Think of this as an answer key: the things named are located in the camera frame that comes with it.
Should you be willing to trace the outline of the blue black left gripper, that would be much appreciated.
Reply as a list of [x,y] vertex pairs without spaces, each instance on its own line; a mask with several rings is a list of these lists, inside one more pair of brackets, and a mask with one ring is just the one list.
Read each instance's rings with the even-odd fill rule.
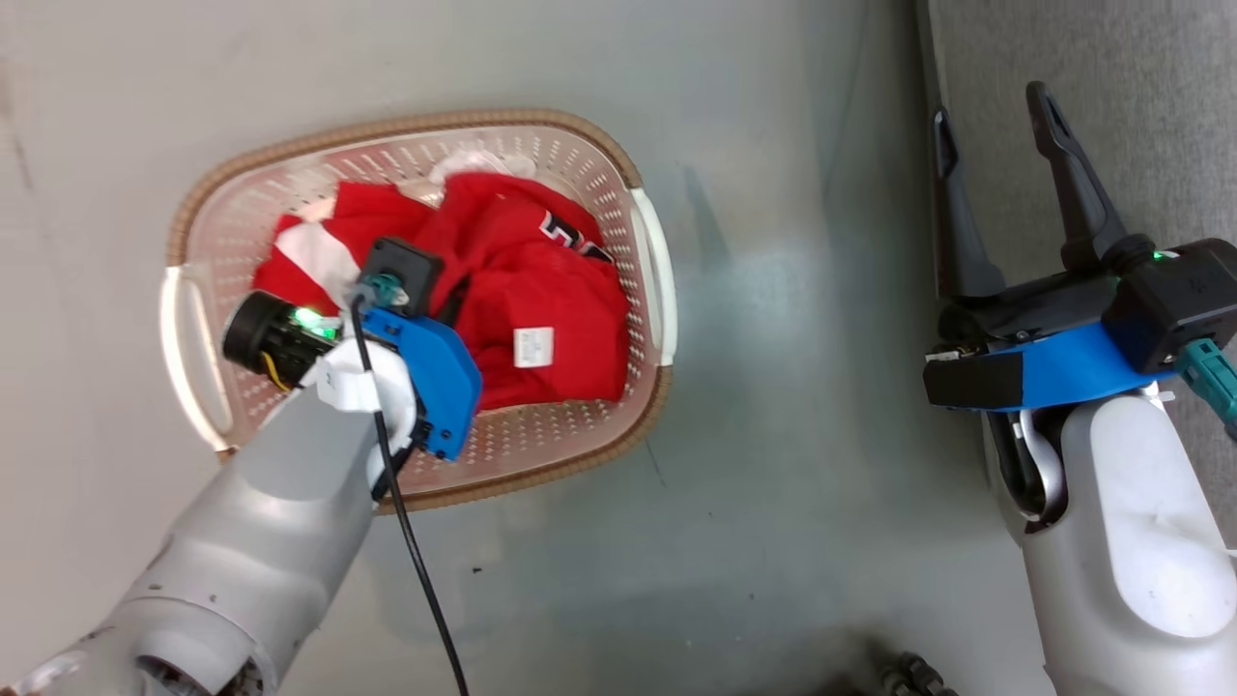
[[323,316],[254,291],[221,334],[221,357],[287,392],[327,382],[320,360],[359,371],[360,345],[371,351],[383,405],[396,413],[388,424],[395,450],[456,461],[477,413],[481,375],[461,337],[442,321],[374,305],[360,312],[354,333],[345,314]]

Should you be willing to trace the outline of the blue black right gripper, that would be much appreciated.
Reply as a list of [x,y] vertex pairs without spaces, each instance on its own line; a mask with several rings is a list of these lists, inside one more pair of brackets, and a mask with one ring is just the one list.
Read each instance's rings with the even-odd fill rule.
[[[1122,276],[1157,256],[1131,234],[1047,83],[1025,84],[1038,153],[1051,168],[1071,274]],[[955,410],[1017,413],[1105,399],[1170,378],[1138,373],[1101,325],[1116,279],[1051,274],[1006,291],[964,185],[962,153],[945,108],[931,117],[931,198],[940,342],[925,357],[928,401]]]

